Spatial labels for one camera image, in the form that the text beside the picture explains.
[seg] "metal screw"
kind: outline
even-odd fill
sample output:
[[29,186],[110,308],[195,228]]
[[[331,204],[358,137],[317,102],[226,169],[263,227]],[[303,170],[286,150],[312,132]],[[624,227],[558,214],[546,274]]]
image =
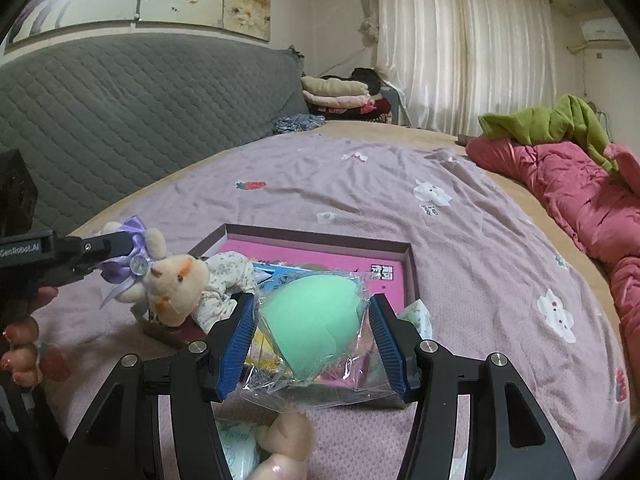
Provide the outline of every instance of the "metal screw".
[[438,343],[431,339],[425,339],[420,343],[420,350],[427,352],[427,354],[433,354],[438,349]]
[[491,362],[496,366],[504,366],[509,360],[504,355],[496,352],[495,354],[491,354]]
[[122,358],[122,366],[125,368],[131,368],[134,364],[138,362],[138,358],[133,354],[127,354]]
[[204,341],[194,341],[189,345],[189,352],[192,354],[201,354],[207,349],[207,344]]

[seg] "green beauty blender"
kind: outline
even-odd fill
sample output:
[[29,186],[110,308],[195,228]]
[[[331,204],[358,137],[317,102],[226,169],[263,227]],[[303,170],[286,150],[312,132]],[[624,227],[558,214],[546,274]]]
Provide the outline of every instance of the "green beauty blender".
[[261,307],[269,339],[297,380],[317,377],[358,335],[364,302],[358,285],[334,274],[287,283]]

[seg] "human hand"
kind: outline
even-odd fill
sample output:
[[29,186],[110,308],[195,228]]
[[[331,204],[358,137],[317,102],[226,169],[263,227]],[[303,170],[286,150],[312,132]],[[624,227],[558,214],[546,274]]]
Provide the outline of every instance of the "human hand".
[[[38,290],[35,298],[30,301],[29,312],[49,304],[58,295],[58,290],[46,286]],[[5,353],[0,360],[0,370],[12,372],[14,382],[18,386],[33,388],[42,380],[42,372],[38,367],[38,349],[34,345],[38,339],[38,323],[33,317],[28,317],[8,325],[2,334],[12,349]]]

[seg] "gray quilted headboard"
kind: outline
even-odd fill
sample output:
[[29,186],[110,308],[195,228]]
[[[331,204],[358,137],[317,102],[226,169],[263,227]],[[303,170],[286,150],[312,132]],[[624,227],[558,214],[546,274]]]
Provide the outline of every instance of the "gray quilted headboard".
[[183,34],[49,46],[0,66],[0,151],[38,186],[36,227],[67,234],[123,197],[305,113],[290,50]]

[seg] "purple bedspread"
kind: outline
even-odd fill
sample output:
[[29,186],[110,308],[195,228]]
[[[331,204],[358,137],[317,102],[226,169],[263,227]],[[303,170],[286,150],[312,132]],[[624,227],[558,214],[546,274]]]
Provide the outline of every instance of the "purple bedspread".
[[[343,160],[354,152],[368,159]],[[254,180],[266,186],[236,187]],[[419,196],[435,186],[451,198],[449,205],[418,200],[416,181],[428,183]],[[333,212],[335,220],[321,224],[319,212]],[[578,480],[596,479],[628,435],[622,353],[588,284],[484,171],[451,150],[421,152],[317,133],[271,137],[134,200],[118,219],[134,214],[160,228],[173,253],[189,250],[224,222],[410,242],[434,338],[463,356],[507,355],[550,419]],[[99,276],[90,276],[37,313],[41,339],[63,349],[72,371],[65,383],[46,384],[69,436],[121,355],[172,352],[140,332],[128,306],[113,302],[98,310],[108,291]],[[165,399],[161,407],[165,475],[172,480]],[[273,418],[240,399],[216,409],[225,418]],[[395,479],[413,412],[311,412],[319,443],[309,478]],[[468,406],[461,403],[459,412],[464,428]],[[456,456],[465,449],[461,442]]]

